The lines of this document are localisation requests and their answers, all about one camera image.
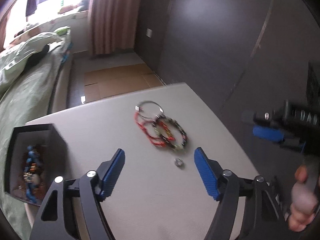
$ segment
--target black beaded bracelet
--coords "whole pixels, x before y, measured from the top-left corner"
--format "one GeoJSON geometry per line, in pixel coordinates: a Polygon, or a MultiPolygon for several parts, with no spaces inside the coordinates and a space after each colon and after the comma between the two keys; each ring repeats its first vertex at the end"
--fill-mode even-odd
{"type": "Polygon", "coordinates": [[[152,127],[155,129],[156,134],[166,143],[167,146],[169,146],[170,148],[172,148],[175,151],[180,151],[183,150],[187,143],[188,143],[188,137],[186,132],[182,129],[182,127],[178,124],[178,122],[176,120],[173,120],[167,116],[165,116],[164,114],[161,114],[160,116],[157,116],[157,118],[153,121],[152,123],[152,127]],[[163,122],[167,122],[169,124],[171,124],[172,126],[174,126],[179,133],[182,136],[182,143],[180,144],[172,144],[162,133],[161,131],[158,129],[158,125],[160,121],[163,122]]]}

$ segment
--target brown curtain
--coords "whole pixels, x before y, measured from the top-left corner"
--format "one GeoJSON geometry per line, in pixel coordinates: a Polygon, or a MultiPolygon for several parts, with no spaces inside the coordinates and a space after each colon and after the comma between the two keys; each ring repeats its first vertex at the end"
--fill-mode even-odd
{"type": "Polygon", "coordinates": [[[140,0],[90,1],[89,50],[92,55],[133,48],[139,4],[140,0]]]}
{"type": "Polygon", "coordinates": [[[5,40],[5,31],[7,29],[7,22],[10,17],[10,11],[7,14],[7,16],[4,17],[4,19],[0,22],[0,52],[4,51],[4,40],[5,40]]]}

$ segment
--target silver ring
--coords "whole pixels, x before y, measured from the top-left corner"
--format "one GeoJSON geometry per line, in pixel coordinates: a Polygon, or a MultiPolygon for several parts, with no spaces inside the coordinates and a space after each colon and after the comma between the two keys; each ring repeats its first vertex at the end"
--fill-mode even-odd
{"type": "Polygon", "coordinates": [[[159,112],[158,115],[156,115],[156,117],[163,114],[163,109],[162,109],[162,107],[161,107],[158,103],[156,103],[156,102],[154,102],[154,101],[146,100],[146,101],[142,101],[142,102],[140,102],[139,104],[136,105],[136,111],[138,112],[138,115],[140,115],[141,117],[143,117],[143,118],[145,118],[145,119],[150,119],[150,120],[153,119],[153,117],[147,117],[147,116],[143,116],[143,115],[141,114],[141,110],[142,110],[142,109],[141,109],[141,106],[144,105],[144,104],[147,104],[147,103],[155,104],[155,105],[157,105],[157,106],[159,107],[160,112],[159,112]]]}

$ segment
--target open box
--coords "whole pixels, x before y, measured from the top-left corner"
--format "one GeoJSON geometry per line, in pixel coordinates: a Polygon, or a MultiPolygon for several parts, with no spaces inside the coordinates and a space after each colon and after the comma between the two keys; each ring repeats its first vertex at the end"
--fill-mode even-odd
{"type": "Polygon", "coordinates": [[[39,145],[42,149],[44,195],[57,176],[66,171],[67,144],[53,124],[37,124],[15,127],[10,139],[4,170],[4,191],[12,197],[36,206],[41,200],[32,203],[23,189],[23,165],[29,145],[39,145]]]}

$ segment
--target green bedsheet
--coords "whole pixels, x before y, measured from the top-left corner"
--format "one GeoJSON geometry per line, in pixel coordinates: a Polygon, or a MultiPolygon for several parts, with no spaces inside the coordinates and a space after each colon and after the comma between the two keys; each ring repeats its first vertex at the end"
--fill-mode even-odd
{"type": "Polygon", "coordinates": [[[29,239],[31,226],[24,204],[4,193],[4,164],[14,127],[47,114],[50,96],[67,42],[50,44],[48,54],[41,62],[20,76],[0,100],[0,208],[13,229],[22,238],[29,239]]]}

